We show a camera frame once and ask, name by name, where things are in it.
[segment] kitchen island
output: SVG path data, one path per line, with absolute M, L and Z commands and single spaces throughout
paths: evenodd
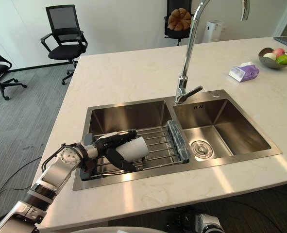
M 74 173 L 48 209 L 41 232 L 87 226 L 111 219 L 220 199 L 287 183 L 287 67 L 263 66 L 265 47 L 287 46 L 273 38 L 194 46 L 187 90 L 224 89 L 264 130 L 283 154 L 72 191 Z M 186 46 L 82 56 L 69 84 L 41 163 L 62 143 L 82 138 L 87 108 L 174 96 Z M 259 76 L 238 83 L 231 66 L 253 62 Z M 41 174 L 40 167 L 36 180 Z

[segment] tissue box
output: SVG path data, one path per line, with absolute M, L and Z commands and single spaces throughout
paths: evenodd
M 229 75 L 238 82 L 255 79 L 259 74 L 259 69 L 252 62 L 242 63 L 240 66 L 233 66 Z

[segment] floor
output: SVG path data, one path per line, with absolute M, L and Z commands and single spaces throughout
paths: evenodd
M 46 145 L 68 85 L 61 85 L 70 65 L 8 73 L 4 80 L 17 78 L 28 88 L 7 88 L 0 95 L 0 188 L 24 164 L 39 158 Z M 39 160 L 27 165 L 7 188 L 28 187 Z M 8 212 L 28 189 L 5 190 L 0 195 L 0 216 Z M 144 215 L 109 221 L 110 226 L 142 226 L 163 230 L 179 213 L 207 213 L 218 216 L 227 233 L 287 233 L 287 185 L 227 199 L 198 203 Z
M 37 68 L 7 73 L 2 80 L 16 78 L 27 85 L 5 89 L 11 99 L 0 94 L 0 189 L 24 164 L 42 156 L 68 85 L 61 85 L 71 65 Z M 39 159 L 18 172 L 6 188 L 31 185 Z M 0 195 L 0 216 L 8 212 L 28 189 L 6 190 Z

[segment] fruit bowl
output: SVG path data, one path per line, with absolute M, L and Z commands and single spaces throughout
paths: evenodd
M 268 53 L 268 52 L 273 52 L 274 49 L 272 48 L 265 48 L 262 49 L 259 52 L 259 60 L 260 62 L 265 65 L 268 68 L 272 68 L 272 69 L 283 69 L 285 67 L 287 67 L 287 65 L 281 65 L 279 63 L 277 63 L 276 61 L 268 58 L 268 57 L 263 57 L 264 54 Z

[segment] dish drying rack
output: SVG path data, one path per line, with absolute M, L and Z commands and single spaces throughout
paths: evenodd
M 94 135 L 94 140 L 104 135 L 106 133 Z M 137 168 L 136 172 L 188 162 L 190 155 L 175 121 L 169 120 L 165 126 L 137 130 L 137 137 L 141 136 L 147 144 L 149 154 L 132 162 Z M 91 180 L 129 173 L 113 166 L 105 156 L 97 159 L 95 169 L 97 173 L 90 177 Z

